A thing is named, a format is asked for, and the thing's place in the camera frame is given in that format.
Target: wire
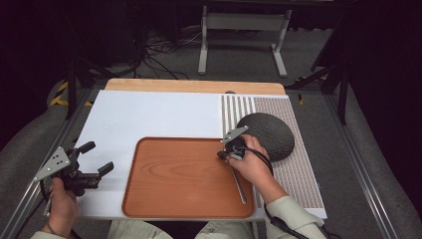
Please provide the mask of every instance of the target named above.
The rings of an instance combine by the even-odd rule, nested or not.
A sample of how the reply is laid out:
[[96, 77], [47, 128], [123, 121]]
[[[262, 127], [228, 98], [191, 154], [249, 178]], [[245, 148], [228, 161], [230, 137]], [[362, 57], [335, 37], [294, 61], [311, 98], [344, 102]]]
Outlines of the wire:
[[44, 181], [45, 181], [45, 179], [40, 181], [41, 194], [43, 195], [44, 200], [46, 202], [48, 202], [50, 193], [49, 193], [49, 195], [47, 195], [46, 188], [45, 188], [45, 185], [44, 185]]
[[237, 36], [240, 36], [240, 37], [243, 37], [243, 38], [251, 39], [251, 38], [258, 36], [258, 33], [260, 33], [260, 31], [252, 31], [252, 30], [251, 31], [237, 31], [237, 30], [234, 30], [232, 33], [234, 35], [237, 35]]
[[29, 220], [32, 218], [32, 216], [34, 216], [35, 212], [38, 210], [38, 208], [40, 208], [41, 204], [43, 204], [44, 202], [44, 198], [42, 198], [38, 204], [35, 206], [35, 208], [32, 209], [32, 211], [30, 212], [30, 214], [27, 216], [27, 218], [25, 219], [25, 221], [22, 223], [22, 226], [19, 228], [18, 233], [16, 233], [15, 238], [18, 238], [19, 235], [22, 233], [22, 231], [24, 230], [24, 228], [26, 227], [26, 225], [28, 224]]
[[322, 226], [322, 230], [323, 230], [323, 232], [325, 232], [328, 239], [330, 239], [331, 236], [341, 239], [341, 237], [338, 234], [335, 234], [335, 233], [332, 233], [332, 232], [329, 232], [328, 230], [326, 230], [326, 227], [324, 225]]
[[[153, 67], [153, 66], [151, 66], [151, 65], [149, 65], [148, 63], [146, 63], [146, 62], [143, 62], [148, 68], [150, 68], [154, 73], [155, 73], [155, 75], [158, 77], [158, 78], [160, 78], [159, 76], [158, 76], [158, 74], [155, 72], [155, 70], [156, 71], [160, 71], [160, 72], [168, 72], [168, 71], [165, 71], [165, 70], [161, 70], [161, 69], [158, 69], [158, 68], [155, 68], [155, 67]], [[172, 72], [172, 73], [174, 73], [174, 74], [180, 74], [180, 75], [183, 75], [187, 80], [189, 80], [189, 77], [186, 75], [186, 74], [184, 74], [184, 73], [181, 73], [181, 72]]]
[[164, 67], [164, 65], [162, 65], [160, 62], [158, 62], [157, 60], [155, 60], [154, 58], [152, 58], [152, 57], [148, 57], [148, 59], [150, 59], [150, 60], [152, 60], [152, 61], [154, 61], [154, 62], [156, 62], [158, 65], [160, 65], [162, 68], [164, 68], [175, 80], [179, 80], [177, 77], [176, 77], [176, 75], [174, 75], [173, 74], [173, 72], [171, 72], [170, 70], [168, 70], [166, 67]]
[[[250, 147], [248, 147], [248, 146], [241, 146], [241, 147], [236, 147], [237, 149], [243, 149], [243, 150], [248, 150], [248, 151], [251, 151], [251, 152], [253, 152], [256, 156], [258, 156], [258, 158], [260, 158], [267, 166], [268, 166], [268, 168], [270, 169], [270, 171], [271, 171], [271, 175], [273, 175], [274, 176], [274, 170], [273, 170], [273, 166], [271, 165], [271, 162], [270, 162], [270, 160], [263, 154], [263, 153], [261, 153], [261, 152], [259, 152], [259, 151], [257, 151], [257, 150], [255, 150], [255, 149], [253, 149], [253, 148], [250, 148]], [[279, 218], [279, 217], [273, 217], [271, 214], [270, 214], [270, 212], [267, 210], [267, 205], [264, 205], [264, 208], [265, 208], [265, 212], [266, 212], [266, 214], [267, 214], [267, 216], [268, 216], [268, 218], [270, 218], [270, 220], [271, 220], [271, 224], [273, 224], [274, 226], [276, 226], [276, 227], [278, 227], [278, 228], [280, 228], [282, 231], [284, 231], [284, 232], [286, 232], [286, 233], [289, 233], [290, 235], [292, 235], [292, 236], [294, 236], [294, 237], [297, 237], [297, 238], [299, 238], [299, 239], [308, 239], [308, 237], [306, 237], [306, 236], [304, 236], [304, 235], [302, 235], [301, 233], [299, 233], [299, 232], [297, 232], [297, 231], [295, 231], [295, 230], [292, 230], [287, 224], [286, 224], [286, 222], [285, 221], [283, 221], [281, 218]]]
[[80, 235], [78, 235], [78, 233], [73, 228], [71, 230], [71, 235], [73, 235], [75, 239], [82, 239], [82, 237], [80, 237]]
[[[134, 70], [136, 70], [136, 68], [139, 67], [140, 63], [141, 63], [141, 60], [136, 59], [136, 61], [133, 63], [133, 66], [131, 66], [127, 69], [124, 69], [120, 72], [111, 72], [111, 73], [113, 75], [115, 75], [116, 77], [122, 77], [122, 76], [127, 75], [127, 74], [133, 72]], [[91, 75], [93, 75], [93, 77], [95, 77], [95, 78], [100, 78], [100, 79], [101, 78], [108, 78], [107, 76], [105, 76], [104, 74], [101, 74], [101, 73], [91, 73]]]
[[185, 40], [178, 40], [176, 43], [169, 42], [165, 40], [164, 38], [158, 38], [157, 36], [153, 37], [153, 40], [147, 41], [147, 43], [144, 45], [144, 47], [152, 53], [149, 53], [150, 56], [156, 56], [160, 53], [164, 54], [171, 54], [180, 49], [183, 46], [189, 45], [193, 42], [200, 43], [195, 41], [195, 39], [201, 35], [202, 32], [196, 33], [196, 35], [191, 39], [185, 39]]

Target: black round pad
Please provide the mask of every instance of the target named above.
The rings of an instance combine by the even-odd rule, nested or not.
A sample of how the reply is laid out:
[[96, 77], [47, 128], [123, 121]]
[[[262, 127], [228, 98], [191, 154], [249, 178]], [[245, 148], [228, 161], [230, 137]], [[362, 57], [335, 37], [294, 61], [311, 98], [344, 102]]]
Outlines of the black round pad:
[[254, 136], [267, 151], [270, 161], [288, 157], [295, 148], [295, 137], [281, 119], [264, 113], [254, 113], [240, 119], [237, 127], [248, 126], [244, 134]]

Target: person's left hand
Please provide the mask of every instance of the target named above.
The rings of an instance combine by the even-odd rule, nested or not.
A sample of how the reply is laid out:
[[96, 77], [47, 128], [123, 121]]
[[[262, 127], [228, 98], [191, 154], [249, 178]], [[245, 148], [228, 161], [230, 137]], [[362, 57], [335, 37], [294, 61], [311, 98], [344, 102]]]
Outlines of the person's left hand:
[[65, 190], [62, 179], [58, 177], [52, 179], [51, 187], [52, 204], [49, 217], [51, 228], [45, 225], [42, 231], [68, 238], [78, 218], [77, 197], [73, 191]]

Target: rectangular tray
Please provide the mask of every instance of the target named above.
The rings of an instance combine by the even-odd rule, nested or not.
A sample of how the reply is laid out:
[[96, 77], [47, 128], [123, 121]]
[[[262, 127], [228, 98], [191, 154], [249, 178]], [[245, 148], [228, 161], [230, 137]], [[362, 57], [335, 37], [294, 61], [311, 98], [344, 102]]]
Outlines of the rectangular tray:
[[217, 156], [218, 138], [145, 137], [137, 145], [122, 204], [128, 217], [247, 218], [255, 210], [252, 184]]

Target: metal rail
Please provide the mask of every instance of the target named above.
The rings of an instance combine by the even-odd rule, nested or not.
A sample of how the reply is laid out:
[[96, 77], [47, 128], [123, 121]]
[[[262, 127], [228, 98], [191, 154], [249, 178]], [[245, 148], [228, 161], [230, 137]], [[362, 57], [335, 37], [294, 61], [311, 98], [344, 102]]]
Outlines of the metal rail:
[[398, 238], [397, 234], [394, 230], [393, 225], [391, 224], [390, 219], [388, 218], [387, 212], [382, 205], [381, 199], [379, 194], [372, 183], [372, 180], [369, 174], [366, 171], [366, 168], [363, 164], [363, 161], [359, 155], [359, 152], [354, 144], [353, 138], [350, 135], [347, 127], [342, 125], [338, 116], [337, 116], [337, 106], [335, 104], [335, 100], [331, 95], [324, 96], [326, 105], [328, 106], [329, 112], [334, 119], [335, 126], [337, 127], [338, 131], [341, 133], [343, 137], [348, 152], [351, 157], [351, 166], [356, 173], [357, 179], [359, 180], [360, 186], [363, 189], [365, 194], [366, 200], [372, 210], [372, 213], [375, 217], [376, 222], [378, 223], [379, 229], [381, 230], [382, 236], [384, 238]]
[[[60, 146], [66, 136], [68, 135], [70, 129], [72, 128], [73, 124], [75, 123], [76, 119], [78, 118], [81, 109], [84, 107], [85, 102], [87, 101], [88, 97], [91, 94], [90, 89], [82, 89], [81, 95], [79, 96], [77, 108], [75, 109], [72, 116], [65, 120], [60, 128], [56, 139], [54, 140], [50, 150], [48, 151], [47, 155], [44, 157], [43, 163], [40, 165], [40, 168], [44, 165], [44, 163], [50, 158], [53, 152]], [[12, 217], [10, 218], [8, 224], [4, 228], [0, 238], [15, 238], [19, 229], [23, 225], [25, 219], [28, 217], [32, 207], [34, 206], [35, 201], [37, 200], [38, 195], [40, 194], [40, 183], [33, 182], [32, 178], [31, 181], [28, 183], [27, 189], [25, 194], [23, 195], [21, 201], [19, 202], [15, 212], [13, 213]]]

